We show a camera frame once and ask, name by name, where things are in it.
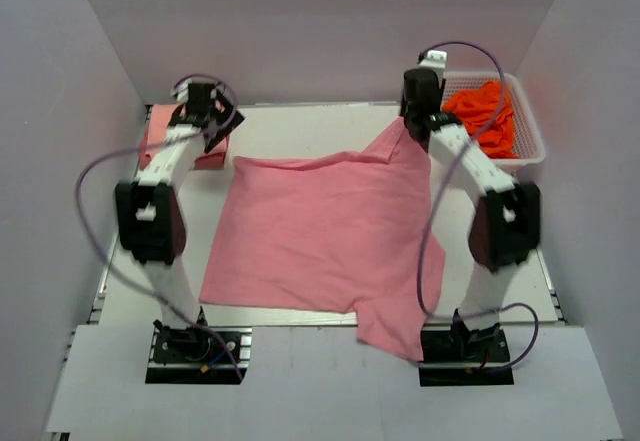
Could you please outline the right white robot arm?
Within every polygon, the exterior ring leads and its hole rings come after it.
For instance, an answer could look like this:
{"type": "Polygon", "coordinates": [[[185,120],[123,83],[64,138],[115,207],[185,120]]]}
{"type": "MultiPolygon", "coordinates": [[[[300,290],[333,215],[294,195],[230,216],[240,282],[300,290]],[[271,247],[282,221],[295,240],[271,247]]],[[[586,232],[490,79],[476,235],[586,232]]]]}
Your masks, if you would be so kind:
{"type": "Polygon", "coordinates": [[[498,329],[499,313],[518,268],[537,249],[541,195],[519,183],[469,136],[461,120],[441,110],[444,81],[424,66],[403,75],[400,116],[410,137],[448,170],[441,182],[464,189],[475,207],[468,234],[474,267],[452,324],[476,337],[498,329]]]}

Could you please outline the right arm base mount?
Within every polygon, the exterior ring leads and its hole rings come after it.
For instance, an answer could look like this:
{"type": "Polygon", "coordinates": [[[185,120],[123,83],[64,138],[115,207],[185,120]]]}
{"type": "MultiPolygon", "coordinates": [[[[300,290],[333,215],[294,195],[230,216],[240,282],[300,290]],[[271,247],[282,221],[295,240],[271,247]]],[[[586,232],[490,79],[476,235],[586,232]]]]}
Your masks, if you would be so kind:
{"type": "Polygon", "coordinates": [[[480,387],[514,384],[504,330],[500,323],[470,331],[458,312],[450,327],[423,329],[423,360],[418,364],[421,387],[480,387]]]}

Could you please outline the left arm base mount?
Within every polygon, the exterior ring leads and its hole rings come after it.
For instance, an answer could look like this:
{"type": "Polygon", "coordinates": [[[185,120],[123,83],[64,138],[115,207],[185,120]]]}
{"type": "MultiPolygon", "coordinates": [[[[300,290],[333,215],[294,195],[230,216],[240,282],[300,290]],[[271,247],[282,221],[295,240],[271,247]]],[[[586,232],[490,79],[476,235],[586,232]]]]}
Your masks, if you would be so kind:
{"type": "Polygon", "coordinates": [[[239,385],[250,362],[252,330],[192,327],[173,329],[154,322],[146,367],[147,384],[239,385]]]}

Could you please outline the pink t shirt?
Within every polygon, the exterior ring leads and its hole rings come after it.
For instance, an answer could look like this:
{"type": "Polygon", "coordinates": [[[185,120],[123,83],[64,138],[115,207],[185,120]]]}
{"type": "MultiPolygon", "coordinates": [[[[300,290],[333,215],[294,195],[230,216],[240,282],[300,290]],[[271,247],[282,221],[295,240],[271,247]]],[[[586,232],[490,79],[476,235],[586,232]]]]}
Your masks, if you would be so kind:
{"type": "Polygon", "coordinates": [[[421,360],[446,259],[425,231],[430,174],[401,120],[359,152],[238,158],[200,300],[351,312],[361,342],[421,360]]]}

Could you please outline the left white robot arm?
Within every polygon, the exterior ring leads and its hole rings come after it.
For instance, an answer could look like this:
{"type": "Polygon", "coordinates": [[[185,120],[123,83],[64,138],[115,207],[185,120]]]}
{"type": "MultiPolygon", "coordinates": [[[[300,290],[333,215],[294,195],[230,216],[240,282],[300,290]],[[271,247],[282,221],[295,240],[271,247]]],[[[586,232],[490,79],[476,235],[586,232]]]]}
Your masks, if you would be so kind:
{"type": "Polygon", "coordinates": [[[210,153],[244,116],[232,88],[204,74],[178,81],[176,107],[164,137],[144,147],[149,164],[114,189],[119,241],[143,269],[161,305],[161,324],[185,330],[200,322],[200,305],[189,285],[182,254],[187,232],[178,193],[196,160],[210,153]]]}

